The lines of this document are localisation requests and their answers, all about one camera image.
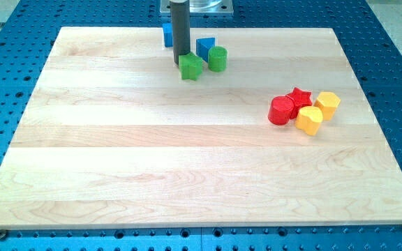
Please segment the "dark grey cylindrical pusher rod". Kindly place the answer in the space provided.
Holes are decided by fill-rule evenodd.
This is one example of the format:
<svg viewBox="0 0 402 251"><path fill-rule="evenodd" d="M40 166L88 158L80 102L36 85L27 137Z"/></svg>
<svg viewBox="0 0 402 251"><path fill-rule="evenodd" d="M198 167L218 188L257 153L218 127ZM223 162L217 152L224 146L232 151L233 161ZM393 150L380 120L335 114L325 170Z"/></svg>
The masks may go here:
<svg viewBox="0 0 402 251"><path fill-rule="evenodd" d="M191 52L190 1L170 0L170 14L174 62L179 65L179 57Z"/></svg>

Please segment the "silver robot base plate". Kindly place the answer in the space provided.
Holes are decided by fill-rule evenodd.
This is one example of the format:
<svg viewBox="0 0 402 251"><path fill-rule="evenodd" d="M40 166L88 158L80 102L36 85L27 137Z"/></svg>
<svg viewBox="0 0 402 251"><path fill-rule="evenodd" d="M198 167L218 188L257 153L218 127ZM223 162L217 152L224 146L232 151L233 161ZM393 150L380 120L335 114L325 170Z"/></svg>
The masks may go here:
<svg viewBox="0 0 402 251"><path fill-rule="evenodd" d="M159 12L163 17L170 17L169 0L159 1ZM233 16L233 0L188 0L191 17Z"/></svg>

